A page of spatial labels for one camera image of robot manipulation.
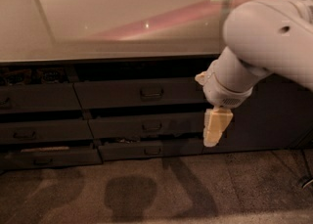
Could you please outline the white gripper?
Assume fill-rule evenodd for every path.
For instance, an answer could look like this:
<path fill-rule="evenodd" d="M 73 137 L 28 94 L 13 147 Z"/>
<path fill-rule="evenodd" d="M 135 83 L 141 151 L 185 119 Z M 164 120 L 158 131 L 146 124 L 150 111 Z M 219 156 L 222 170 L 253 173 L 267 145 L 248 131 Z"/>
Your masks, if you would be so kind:
<path fill-rule="evenodd" d="M 245 92 L 234 92 L 221 85 L 215 75 L 217 62 L 213 61 L 207 71 L 195 76 L 195 81 L 202 85 L 206 99 L 214 106 L 204 113 L 203 144 L 215 147 L 230 124 L 233 113 L 229 109 L 240 106 L 252 93 L 252 89 Z"/>

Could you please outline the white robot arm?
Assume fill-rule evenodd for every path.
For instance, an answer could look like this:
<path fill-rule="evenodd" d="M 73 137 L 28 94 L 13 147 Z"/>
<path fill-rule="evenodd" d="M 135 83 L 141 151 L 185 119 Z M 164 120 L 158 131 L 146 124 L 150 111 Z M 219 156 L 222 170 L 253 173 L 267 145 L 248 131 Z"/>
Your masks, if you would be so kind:
<path fill-rule="evenodd" d="M 197 74 L 206 99 L 203 143 L 216 146 L 260 80 L 275 73 L 313 91 L 313 0 L 252 0 L 223 25 L 226 47 Z"/>

